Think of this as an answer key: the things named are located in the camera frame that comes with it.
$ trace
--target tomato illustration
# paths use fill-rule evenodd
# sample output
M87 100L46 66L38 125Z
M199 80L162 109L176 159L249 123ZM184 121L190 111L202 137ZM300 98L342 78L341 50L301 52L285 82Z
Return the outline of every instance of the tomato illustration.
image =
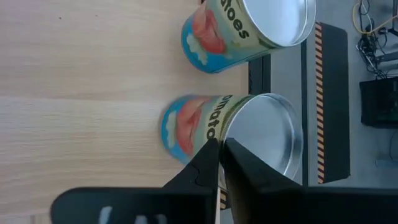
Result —
M200 120L201 107L209 100L209 97L189 100L177 114L176 138L178 145L188 156L193 155L193 139Z
M206 9L203 3L193 15L193 35L200 45L209 53L223 54L225 43L218 31L218 25L212 10Z

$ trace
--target white cloud graphic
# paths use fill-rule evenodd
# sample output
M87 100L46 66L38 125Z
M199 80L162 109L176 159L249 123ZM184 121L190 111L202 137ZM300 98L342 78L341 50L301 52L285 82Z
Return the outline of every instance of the white cloud graphic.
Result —
M175 111L169 114L167 118L166 130L167 130L167 145L171 149L175 145L175 122L177 113Z
M188 34L187 43L189 45L189 49L192 53L196 53L198 55L199 61L203 64L207 64L207 54L200 46L198 40L192 35Z

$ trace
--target black device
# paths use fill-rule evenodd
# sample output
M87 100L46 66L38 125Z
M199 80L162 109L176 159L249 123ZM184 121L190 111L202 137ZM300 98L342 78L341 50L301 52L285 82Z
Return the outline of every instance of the black device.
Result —
M398 77L361 82L361 122L375 128L398 128Z
M235 223L398 221L396 190L302 187L234 139L227 139L224 145L210 139L163 188L65 192L52 205L53 224L135 223L138 218L145 219L140 223L214 223L219 162L224 167Z

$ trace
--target orange and black hazard stripe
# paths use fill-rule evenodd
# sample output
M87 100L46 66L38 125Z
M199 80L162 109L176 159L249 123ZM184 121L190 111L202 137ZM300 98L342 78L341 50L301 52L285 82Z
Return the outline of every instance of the orange and black hazard stripe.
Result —
M318 183L325 181L325 147L323 135L323 62L322 62L322 26L315 23L315 68L317 84L317 148Z
M221 189L220 202L220 210L231 208L231 205L228 201L228 193L223 189Z

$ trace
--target can lid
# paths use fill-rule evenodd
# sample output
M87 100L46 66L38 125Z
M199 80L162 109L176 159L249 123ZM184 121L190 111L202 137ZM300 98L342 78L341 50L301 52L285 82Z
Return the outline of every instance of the can lid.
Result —
M293 179L303 150L302 126L290 103L275 94L249 100L234 116L227 138L235 138L276 171Z
M282 47L290 47L304 41L315 23L315 0L242 2L257 30Z

